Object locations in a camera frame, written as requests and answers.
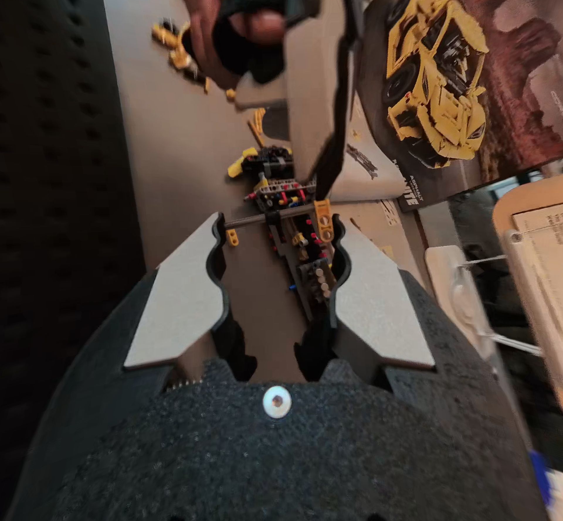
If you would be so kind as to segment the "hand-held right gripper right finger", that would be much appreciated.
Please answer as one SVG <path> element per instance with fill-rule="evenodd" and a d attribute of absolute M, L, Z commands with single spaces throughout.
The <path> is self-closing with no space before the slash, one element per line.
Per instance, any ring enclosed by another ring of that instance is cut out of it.
<path fill-rule="evenodd" d="M 348 218 L 335 214 L 330 347 L 352 370 L 432 370 L 426 341 L 396 263 Z"/>

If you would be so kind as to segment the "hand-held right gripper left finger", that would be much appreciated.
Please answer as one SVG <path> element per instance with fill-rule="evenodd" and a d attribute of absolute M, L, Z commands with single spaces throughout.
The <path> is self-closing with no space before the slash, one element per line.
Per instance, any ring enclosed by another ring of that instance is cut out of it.
<path fill-rule="evenodd" d="M 225 218 L 212 213 L 157 268 L 144 310 L 124 360 L 127 370 L 175 365 L 203 370 L 219 355 L 214 336 L 229 315 Z"/>

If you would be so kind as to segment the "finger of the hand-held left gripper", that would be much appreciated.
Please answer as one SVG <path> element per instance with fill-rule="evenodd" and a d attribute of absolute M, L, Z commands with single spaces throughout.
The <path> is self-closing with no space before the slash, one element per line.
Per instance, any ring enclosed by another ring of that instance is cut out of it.
<path fill-rule="evenodd" d="M 316 200 L 342 171 L 364 30 L 362 0 L 287 0 L 285 84 L 294 175 Z"/>

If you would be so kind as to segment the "lego car chassis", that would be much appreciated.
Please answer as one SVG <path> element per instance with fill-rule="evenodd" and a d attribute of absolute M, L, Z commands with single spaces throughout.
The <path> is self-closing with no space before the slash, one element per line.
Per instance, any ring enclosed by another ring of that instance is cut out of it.
<path fill-rule="evenodd" d="M 255 204 L 261 214 L 313 204 L 316 200 L 316 180 L 303 185 L 294 178 L 292 151 L 285 147 L 244 150 L 229 165 L 227 177 L 232 181 L 251 181 L 253 187 L 244 201 Z M 325 312 L 336 283 L 332 242 L 319 241 L 315 209 L 275 225 L 264 225 L 273 250 L 285 261 L 289 290 L 296 295 L 307 322 L 311 323 Z"/>

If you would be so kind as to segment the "grey lego axle black connector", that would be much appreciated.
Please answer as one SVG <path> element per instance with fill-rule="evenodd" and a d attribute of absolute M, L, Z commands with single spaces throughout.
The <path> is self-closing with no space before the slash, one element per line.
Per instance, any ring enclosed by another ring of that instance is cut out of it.
<path fill-rule="evenodd" d="M 284 210 L 274 210 L 268 213 L 253 215 L 250 217 L 240 218 L 229 222 L 224 222 L 225 229 L 237 229 L 240 227 L 249 226 L 251 224 L 267 224 L 275 225 L 284 219 L 293 218 L 299 215 L 310 214 L 314 211 L 313 204 L 307 204 L 294 208 L 287 208 Z"/>

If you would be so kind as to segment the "lego instruction booklet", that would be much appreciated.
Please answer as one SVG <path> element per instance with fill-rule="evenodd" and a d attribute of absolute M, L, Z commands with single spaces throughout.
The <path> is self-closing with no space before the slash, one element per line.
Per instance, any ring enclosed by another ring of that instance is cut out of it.
<path fill-rule="evenodd" d="M 413 217 L 402 217 L 398 208 L 403 189 L 403 176 L 376 145 L 355 95 L 342 172 L 330 192 L 333 211 L 350 219 L 398 267 L 429 289 L 417 224 Z"/>

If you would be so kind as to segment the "pile of yellow lego pieces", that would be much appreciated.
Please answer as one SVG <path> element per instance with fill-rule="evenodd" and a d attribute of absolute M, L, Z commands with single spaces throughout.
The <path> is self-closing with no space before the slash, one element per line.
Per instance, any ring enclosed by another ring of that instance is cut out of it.
<path fill-rule="evenodd" d="M 199 85 L 204 93 L 208 95 L 211 80 L 201 70 L 199 64 L 193 57 L 191 48 L 191 24 L 186 22 L 181 28 L 178 28 L 171 19 L 163 19 L 158 24 L 154 24 L 151 28 L 151 38 L 154 42 L 159 43 L 168 51 L 168 63 L 176 73 L 184 79 Z M 236 90 L 229 88 L 225 91 L 226 99 L 229 103 L 234 104 L 236 99 Z M 266 114 L 266 108 L 261 107 L 254 110 L 248 126 L 255 138 L 260 149 L 266 147 L 264 143 L 263 120 Z"/>

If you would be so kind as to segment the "lego set box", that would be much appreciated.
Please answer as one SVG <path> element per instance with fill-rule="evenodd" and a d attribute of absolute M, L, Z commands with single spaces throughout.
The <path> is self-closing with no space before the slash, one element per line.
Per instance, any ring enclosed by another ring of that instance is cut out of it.
<path fill-rule="evenodd" d="M 562 158 L 562 0 L 372 0 L 357 90 L 411 212 Z"/>

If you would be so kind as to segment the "white wooden document stand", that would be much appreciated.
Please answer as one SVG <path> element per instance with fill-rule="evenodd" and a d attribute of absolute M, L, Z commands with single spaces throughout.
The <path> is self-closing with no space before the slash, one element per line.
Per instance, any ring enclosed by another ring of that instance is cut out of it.
<path fill-rule="evenodd" d="M 517 260 L 514 244 L 520 241 L 512 216 L 519 212 L 562 204 L 562 175 L 519 186 L 506 193 L 493 211 L 493 224 L 501 242 L 503 254 L 494 258 L 466 260 L 462 250 L 454 245 L 426 250 L 426 265 L 440 307 L 466 335 L 482 358 L 488 358 L 494 343 L 504 344 L 542 357 L 551 379 L 552 389 L 562 407 L 562 358 L 555 355 L 543 338 L 538 314 L 530 302 L 525 274 Z M 511 340 L 493 331 L 478 295 L 472 267 L 478 263 L 506 261 L 528 318 L 536 345 Z"/>

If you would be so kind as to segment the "printed instruction sheet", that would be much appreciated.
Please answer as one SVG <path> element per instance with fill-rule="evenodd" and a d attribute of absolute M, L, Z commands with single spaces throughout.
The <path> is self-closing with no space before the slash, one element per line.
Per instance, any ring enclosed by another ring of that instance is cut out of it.
<path fill-rule="evenodd" d="M 512 216 L 520 241 L 514 244 L 530 302 L 543 338 L 562 358 L 562 204 Z"/>

